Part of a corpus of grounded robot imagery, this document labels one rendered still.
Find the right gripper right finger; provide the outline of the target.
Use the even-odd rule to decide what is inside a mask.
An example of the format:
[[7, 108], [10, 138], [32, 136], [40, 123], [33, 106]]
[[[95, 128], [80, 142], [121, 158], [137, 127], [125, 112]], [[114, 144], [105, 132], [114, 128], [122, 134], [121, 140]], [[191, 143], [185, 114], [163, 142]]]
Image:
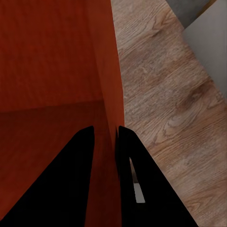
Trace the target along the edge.
[[[137, 208], [130, 157], [148, 211]], [[119, 126], [122, 227], [199, 227], [136, 133]]]

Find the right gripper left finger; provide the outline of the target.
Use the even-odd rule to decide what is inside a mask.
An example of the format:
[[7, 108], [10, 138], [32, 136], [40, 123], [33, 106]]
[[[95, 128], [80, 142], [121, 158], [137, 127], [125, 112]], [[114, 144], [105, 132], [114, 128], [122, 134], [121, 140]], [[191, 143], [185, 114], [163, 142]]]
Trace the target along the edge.
[[0, 227], [84, 227], [94, 145], [94, 127], [79, 130]]

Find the storage box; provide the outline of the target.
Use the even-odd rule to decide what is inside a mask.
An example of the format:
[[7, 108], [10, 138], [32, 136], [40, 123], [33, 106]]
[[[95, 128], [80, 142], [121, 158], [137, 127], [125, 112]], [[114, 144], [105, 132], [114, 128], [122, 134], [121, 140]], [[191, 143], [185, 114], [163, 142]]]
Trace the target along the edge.
[[122, 227], [125, 125], [111, 0], [0, 0], [0, 222], [90, 126], [84, 227]]

